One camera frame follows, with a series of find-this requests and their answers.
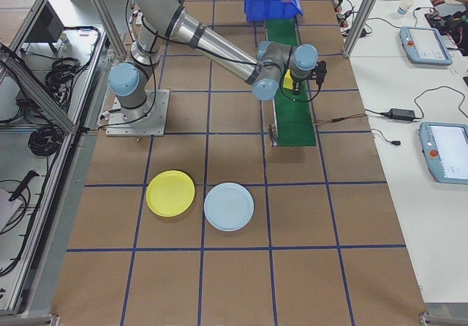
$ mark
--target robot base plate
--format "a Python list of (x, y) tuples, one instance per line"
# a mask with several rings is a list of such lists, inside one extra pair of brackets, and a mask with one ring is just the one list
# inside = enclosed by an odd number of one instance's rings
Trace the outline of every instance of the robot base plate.
[[(146, 90), (146, 93), (148, 94), (148, 100), (152, 101), (154, 98), (154, 90)], [(105, 130), (105, 134), (109, 137), (164, 136), (169, 95), (169, 90), (156, 90), (156, 102), (154, 103), (153, 110), (146, 118), (132, 124), (108, 127)], [(112, 108), (120, 108), (120, 103), (117, 98)], [(125, 123), (127, 121), (128, 120), (124, 118), (122, 113), (115, 113), (110, 115), (109, 125)]]

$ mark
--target floor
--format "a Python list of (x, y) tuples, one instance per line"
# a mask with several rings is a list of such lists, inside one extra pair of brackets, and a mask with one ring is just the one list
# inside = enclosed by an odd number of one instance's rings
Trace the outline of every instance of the floor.
[[(301, 41), (329, 71), (314, 118), (363, 113), (331, 3), (301, 2)], [(265, 39), (263, 23), (245, 21), (243, 0), (186, 8), (252, 55)], [(317, 147), (270, 148), (270, 102), (190, 49), (161, 54), (167, 134), (97, 136), (52, 305), (61, 324), (419, 325), (424, 304), (367, 120), (317, 127)], [(164, 219), (144, 194), (171, 169), (190, 175), (196, 197)], [(255, 203), (231, 233), (203, 218), (204, 196), (227, 181)]]

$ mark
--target light blue plate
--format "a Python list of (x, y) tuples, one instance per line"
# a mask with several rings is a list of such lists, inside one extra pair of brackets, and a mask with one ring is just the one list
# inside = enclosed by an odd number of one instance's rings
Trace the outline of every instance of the light blue plate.
[(239, 230), (249, 223), (253, 214), (252, 195), (237, 183), (221, 183), (206, 195), (205, 217), (218, 230)]

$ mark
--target yellow plate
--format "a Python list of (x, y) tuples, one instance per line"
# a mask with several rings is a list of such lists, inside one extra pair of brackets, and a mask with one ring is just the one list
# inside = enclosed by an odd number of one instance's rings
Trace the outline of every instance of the yellow plate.
[(169, 170), (151, 180), (146, 189), (146, 202), (155, 214), (165, 217), (183, 213), (193, 201), (195, 185), (181, 171)]

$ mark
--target blue plastic bin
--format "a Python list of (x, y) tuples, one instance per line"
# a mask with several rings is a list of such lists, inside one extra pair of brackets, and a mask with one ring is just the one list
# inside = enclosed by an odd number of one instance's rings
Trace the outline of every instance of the blue plastic bin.
[(247, 21), (291, 19), (297, 14), (303, 14), (299, 0), (289, 3), (281, 0), (244, 0), (244, 13)]

